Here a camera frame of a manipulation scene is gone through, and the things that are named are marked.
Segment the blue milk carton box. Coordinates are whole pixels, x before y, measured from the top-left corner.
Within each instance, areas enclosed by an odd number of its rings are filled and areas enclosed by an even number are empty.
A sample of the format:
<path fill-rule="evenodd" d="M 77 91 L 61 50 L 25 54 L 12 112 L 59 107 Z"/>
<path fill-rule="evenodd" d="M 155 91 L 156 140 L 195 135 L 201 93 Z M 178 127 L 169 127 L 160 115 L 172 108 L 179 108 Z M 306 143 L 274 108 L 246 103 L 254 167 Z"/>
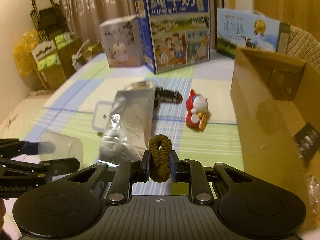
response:
<path fill-rule="evenodd" d="M 210 0 L 134 0 L 145 65 L 154 74 L 208 61 Z"/>

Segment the wooden door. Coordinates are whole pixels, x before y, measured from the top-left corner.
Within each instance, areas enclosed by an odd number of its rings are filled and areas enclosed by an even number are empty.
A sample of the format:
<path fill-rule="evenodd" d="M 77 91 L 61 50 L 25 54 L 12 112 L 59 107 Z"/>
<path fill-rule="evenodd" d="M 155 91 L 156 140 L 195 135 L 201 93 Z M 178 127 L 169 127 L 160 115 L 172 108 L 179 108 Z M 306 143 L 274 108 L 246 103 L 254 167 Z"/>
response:
<path fill-rule="evenodd" d="M 300 27 L 319 40 L 319 0 L 253 0 L 253 9 Z"/>

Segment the brown hair scrunchie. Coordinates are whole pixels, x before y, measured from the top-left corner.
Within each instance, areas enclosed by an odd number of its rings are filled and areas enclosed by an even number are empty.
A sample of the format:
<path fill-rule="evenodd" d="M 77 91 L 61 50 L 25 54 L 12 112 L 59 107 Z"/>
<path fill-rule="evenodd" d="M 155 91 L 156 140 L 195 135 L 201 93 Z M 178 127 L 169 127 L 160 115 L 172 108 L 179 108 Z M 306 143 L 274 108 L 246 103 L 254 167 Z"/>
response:
<path fill-rule="evenodd" d="M 164 183 L 170 178 L 171 140 L 163 134 L 158 134 L 149 141 L 151 154 L 150 177 L 157 183 Z"/>

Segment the silver foil bag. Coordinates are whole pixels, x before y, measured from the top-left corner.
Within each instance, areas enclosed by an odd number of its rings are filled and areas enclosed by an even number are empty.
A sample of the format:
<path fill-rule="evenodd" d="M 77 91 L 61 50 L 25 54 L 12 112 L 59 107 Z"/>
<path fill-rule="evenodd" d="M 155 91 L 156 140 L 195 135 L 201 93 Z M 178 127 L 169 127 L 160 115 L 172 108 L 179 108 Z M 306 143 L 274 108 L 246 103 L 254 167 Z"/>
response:
<path fill-rule="evenodd" d="M 142 159 L 151 139 L 155 97 L 152 81 L 139 81 L 117 91 L 100 143 L 100 162 L 118 165 Z"/>

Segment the quilted beige chair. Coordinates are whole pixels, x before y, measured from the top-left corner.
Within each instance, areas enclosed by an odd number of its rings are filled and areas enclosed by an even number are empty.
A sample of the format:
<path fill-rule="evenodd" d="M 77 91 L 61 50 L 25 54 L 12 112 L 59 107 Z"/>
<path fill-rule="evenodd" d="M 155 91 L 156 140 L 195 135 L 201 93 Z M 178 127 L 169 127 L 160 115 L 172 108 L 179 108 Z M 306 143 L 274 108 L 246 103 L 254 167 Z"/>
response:
<path fill-rule="evenodd" d="M 290 26 L 290 35 L 286 55 L 306 61 L 319 72 L 320 45 L 316 38 L 307 31 Z"/>

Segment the clear plastic cup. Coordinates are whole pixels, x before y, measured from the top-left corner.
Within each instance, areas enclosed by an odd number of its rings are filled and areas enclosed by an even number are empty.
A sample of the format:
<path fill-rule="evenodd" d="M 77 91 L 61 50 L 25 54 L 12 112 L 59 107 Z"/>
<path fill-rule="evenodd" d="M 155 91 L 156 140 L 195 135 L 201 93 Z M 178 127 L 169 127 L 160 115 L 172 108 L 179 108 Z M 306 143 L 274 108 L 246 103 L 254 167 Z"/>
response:
<path fill-rule="evenodd" d="M 84 148 L 81 140 L 68 135 L 45 131 L 39 140 L 39 156 L 41 161 L 76 158 L 83 161 Z"/>

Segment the white square night light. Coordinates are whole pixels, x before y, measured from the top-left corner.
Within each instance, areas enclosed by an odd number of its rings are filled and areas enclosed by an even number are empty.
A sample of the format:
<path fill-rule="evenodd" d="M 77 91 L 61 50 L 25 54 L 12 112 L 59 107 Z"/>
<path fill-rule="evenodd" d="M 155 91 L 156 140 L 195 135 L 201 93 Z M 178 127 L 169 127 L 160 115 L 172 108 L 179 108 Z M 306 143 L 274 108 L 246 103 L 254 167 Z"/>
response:
<path fill-rule="evenodd" d="M 109 113 L 111 111 L 112 105 L 113 102 L 110 101 L 97 102 L 92 120 L 92 128 L 94 131 L 104 132 L 109 120 Z"/>

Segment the tissue cardboard box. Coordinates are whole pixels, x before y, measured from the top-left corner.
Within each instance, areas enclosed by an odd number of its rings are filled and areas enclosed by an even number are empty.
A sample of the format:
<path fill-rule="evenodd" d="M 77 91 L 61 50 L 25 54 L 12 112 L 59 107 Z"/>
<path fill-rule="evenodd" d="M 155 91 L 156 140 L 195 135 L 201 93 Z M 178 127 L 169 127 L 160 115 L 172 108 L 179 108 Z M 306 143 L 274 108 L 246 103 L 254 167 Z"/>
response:
<path fill-rule="evenodd" d="M 44 89 L 59 88 L 76 72 L 72 56 L 81 46 L 82 40 L 78 35 L 66 32 L 35 47 L 30 57 Z"/>

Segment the black folding cart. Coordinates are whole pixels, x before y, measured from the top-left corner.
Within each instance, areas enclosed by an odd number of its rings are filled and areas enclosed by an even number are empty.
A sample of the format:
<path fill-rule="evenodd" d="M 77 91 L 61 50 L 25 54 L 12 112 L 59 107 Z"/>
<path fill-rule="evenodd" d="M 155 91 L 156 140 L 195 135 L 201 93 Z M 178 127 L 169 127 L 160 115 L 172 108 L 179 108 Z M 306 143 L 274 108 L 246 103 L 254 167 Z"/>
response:
<path fill-rule="evenodd" d="M 33 10 L 30 12 L 30 16 L 41 42 L 50 41 L 57 35 L 69 32 L 67 20 L 60 5 L 55 3 L 54 0 L 49 1 L 51 7 L 39 10 L 36 0 L 31 0 Z"/>

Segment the red Doraemon figurine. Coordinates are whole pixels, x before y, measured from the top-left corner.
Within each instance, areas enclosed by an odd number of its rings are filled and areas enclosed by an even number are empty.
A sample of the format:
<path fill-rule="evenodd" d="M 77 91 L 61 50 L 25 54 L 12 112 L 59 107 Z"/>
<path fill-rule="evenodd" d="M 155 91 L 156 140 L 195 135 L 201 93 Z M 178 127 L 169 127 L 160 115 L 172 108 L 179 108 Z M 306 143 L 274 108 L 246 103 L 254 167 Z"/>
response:
<path fill-rule="evenodd" d="M 207 125 L 208 99 L 191 89 L 185 106 L 187 110 L 186 125 L 204 131 Z"/>

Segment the clear plastic ring package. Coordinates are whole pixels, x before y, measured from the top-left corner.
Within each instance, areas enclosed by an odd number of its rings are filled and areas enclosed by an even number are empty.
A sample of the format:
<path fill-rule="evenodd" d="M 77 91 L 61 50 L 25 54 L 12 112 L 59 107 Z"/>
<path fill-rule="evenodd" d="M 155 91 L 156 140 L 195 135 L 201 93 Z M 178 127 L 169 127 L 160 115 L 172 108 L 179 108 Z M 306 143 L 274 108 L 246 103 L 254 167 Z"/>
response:
<path fill-rule="evenodd" d="M 308 177 L 306 180 L 311 211 L 314 219 L 319 219 L 319 181 L 314 176 Z"/>

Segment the yellow plastic bag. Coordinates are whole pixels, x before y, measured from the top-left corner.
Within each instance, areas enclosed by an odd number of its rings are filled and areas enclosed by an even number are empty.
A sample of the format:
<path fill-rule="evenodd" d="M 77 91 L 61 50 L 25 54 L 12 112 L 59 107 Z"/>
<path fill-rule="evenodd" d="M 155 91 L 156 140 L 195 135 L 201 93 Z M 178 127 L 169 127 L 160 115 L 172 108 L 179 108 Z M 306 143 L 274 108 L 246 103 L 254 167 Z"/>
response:
<path fill-rule="evenodd" d="M 40 38 L 35 29 L 26 31 L 18 40 L 14 47 L 13 57 L 20 76 L 28 76 L 33 72 L 34 68 L 30 59 L 30 53 L 39 43 Z"/>

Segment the brown curtain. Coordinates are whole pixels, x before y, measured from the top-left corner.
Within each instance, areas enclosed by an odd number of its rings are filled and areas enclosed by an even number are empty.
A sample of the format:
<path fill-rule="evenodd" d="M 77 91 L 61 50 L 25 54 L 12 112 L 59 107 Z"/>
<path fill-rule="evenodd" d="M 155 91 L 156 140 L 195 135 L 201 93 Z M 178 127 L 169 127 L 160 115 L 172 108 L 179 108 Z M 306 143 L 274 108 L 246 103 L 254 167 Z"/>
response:
<path fill-rule="evenodd" d="M 85 41 L 100 41 L 99 24 L 105 20 L 136 13 L 133 0 L 59 0 L 69 29 Z M 223 0 L 210 0 L 210 48 L 216 47 L 216 10 Z"/>

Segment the black product box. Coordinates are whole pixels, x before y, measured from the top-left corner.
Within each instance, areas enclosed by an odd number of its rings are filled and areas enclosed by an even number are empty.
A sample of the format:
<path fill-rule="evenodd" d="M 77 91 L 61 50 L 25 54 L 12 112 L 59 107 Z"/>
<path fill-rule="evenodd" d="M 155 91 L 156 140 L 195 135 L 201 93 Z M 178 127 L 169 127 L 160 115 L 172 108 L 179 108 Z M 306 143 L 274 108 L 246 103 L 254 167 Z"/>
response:
<path fill-rule="evenodd" d="M 298 156 L 304 166 L 308 167 L 310 161 L 319 149 L 319 132 L 309 122 L 294 136 L 298 146 Z"/>

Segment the white humidifier box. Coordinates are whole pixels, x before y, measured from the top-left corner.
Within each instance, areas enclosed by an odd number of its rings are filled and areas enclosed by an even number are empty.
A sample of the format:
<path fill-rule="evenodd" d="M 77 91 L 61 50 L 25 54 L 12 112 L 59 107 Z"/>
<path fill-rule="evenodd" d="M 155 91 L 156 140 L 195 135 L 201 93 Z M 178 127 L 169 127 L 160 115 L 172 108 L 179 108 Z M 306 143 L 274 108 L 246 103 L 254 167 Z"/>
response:
<path fill-rule="evenodd" d="M 109 67 L 140 67 L 144 65 L 136 15 L 106 20 L 99 25 L 99 30 Z"/>

